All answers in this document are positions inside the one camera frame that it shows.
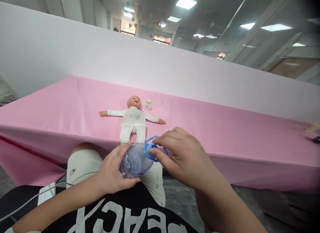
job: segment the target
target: doll head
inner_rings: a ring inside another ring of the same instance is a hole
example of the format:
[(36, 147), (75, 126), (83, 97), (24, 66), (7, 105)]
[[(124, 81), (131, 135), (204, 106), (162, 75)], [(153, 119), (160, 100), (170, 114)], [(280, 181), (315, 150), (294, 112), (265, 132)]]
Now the doll head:
[(130, 108), (131, 106), (135, 106), (138, 109), (140, 109), (141, 108), (141, 100), (140, 100), (140, 98), (138, 96), (136, 96), (136, 95), (131, 96), (128, 99), (127, 106), (128, 106), (128, 108)]

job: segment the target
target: white cable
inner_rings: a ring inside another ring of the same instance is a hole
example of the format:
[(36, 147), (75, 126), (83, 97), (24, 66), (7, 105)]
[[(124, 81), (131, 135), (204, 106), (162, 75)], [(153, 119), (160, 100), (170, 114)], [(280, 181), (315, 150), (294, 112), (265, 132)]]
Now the white cable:
[(69, 184), (69, 183), (67, 183), (67, 182), (61, 182), (61, 183), (56, 184), (54, 187), (51, 187), (50, 189), (47, 189), (46, 191), (41, 192), (41, 193), (35, 195), (35, 196), (32, 197), (30, 200), (28, 200), (26, 203), (24, 203), (21, 207), (19, 207), (18, 209), (16, 209), (14, 212), (12, 212), (12, 213), (10, 213), (9, 215), (1, 218), (1, 219), (0, 219), (0, 222), (1, 222), (1, 221), (4, 221), (4, 220), (7, 219), (8, 217), (10, 217), (10, 216), (12, 216), (13, 214), (17, 213), (19, 210), (21, 210), (23, 207), (25, 207), (25, 206), (26, 206), (30, 201), (32, 201), (34, 198), (38, 197), (39, 195), (41, 195), (41, 194), (43, 194), (43, 193), (45, 193), (45, 192), (47, 192), (47, 191), (49, 191), (49, 190), (57, 187), (58, 185), (61, 185), (61, 184), (67, 184), (67, 185), (71, 185), (71, 186), (73, 185), (73, 184)]

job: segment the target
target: hand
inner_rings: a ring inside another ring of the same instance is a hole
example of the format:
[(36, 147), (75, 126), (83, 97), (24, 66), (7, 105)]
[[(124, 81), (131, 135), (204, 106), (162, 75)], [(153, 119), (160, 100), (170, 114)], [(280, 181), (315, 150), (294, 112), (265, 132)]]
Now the hand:
[(123, 178), (119, 171), (123, 156), (131, 145), (131, 142), (118, 145), (102, 162), (101, 168), (96, 173), (96, 176), (99, 178), (98, 182), (101, 184), (100, 187), (102, 188), (103, 195), (113, 194), (131, 188), (140, 182), (140, 178)]
[(160, 124), (160, 125), (165, 125), (166, 122), (165, 122), (164, 120), (162, 120), (162, 119), (159, 119), (158, 124)]
[(172, 151), (167, 156), (160, 149), (152, 148), (149, 153), (177, 180), (194, 189), (203, 189), (214, 180), (217, 169), (200, 142), (185, 130), (176, 127), (152, 141)]
[(108, 116), (108, 111), (100, 111), (99, 114), (101, 117)]

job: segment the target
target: floor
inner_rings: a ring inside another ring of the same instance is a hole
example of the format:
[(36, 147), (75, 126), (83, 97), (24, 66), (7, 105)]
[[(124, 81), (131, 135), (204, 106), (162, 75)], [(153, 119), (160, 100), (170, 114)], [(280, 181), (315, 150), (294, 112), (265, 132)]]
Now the floor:
[[(204, 232), (193, 189), (169, 175), (164, 175), (163, 179), (166, 208), (182, 217), (199, 233)], [(15, 184), (0, 167), (0, 198), (14, 187)], [(317, 196), (312, 195), (232, 187), (269, 233), (306, 232), (306, 227), (310, 225), (311, 210), (315, 202), (319, 202)]]

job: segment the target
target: plastic bottle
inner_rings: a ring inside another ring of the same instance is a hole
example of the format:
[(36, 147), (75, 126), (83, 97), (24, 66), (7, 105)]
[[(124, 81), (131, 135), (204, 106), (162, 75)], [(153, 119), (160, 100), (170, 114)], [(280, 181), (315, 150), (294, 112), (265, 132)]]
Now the plastic bottle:
[(158, 162), (155, 157), (148, 153), (151, 148), (157, 148), (156, 144), (148, 144), (148, 142), (158, 136), (154, 136), (143, 143), (133, 144), (123, 157), (119, 171), (124, 178), (137, 178), (145, 173), (153, 165), (153, 162)]
[(148, 99), (146, 105), (144, 106), (145, 110), (151, 110), (151, 100)]

